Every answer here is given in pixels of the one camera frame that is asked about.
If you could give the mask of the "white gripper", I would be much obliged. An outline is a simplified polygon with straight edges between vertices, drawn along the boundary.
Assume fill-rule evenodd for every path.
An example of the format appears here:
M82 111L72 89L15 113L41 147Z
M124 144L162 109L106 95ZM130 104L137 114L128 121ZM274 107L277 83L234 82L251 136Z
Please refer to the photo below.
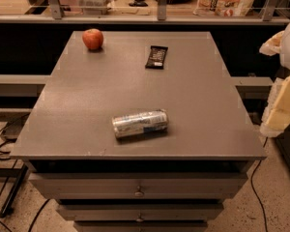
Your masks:
M283 31L264 42L259 52L279 55L280 65L290 70L290 22ZM277 78L272 85L267 106L262 115L260 132L264 136L277 137L290 125L290 75Z

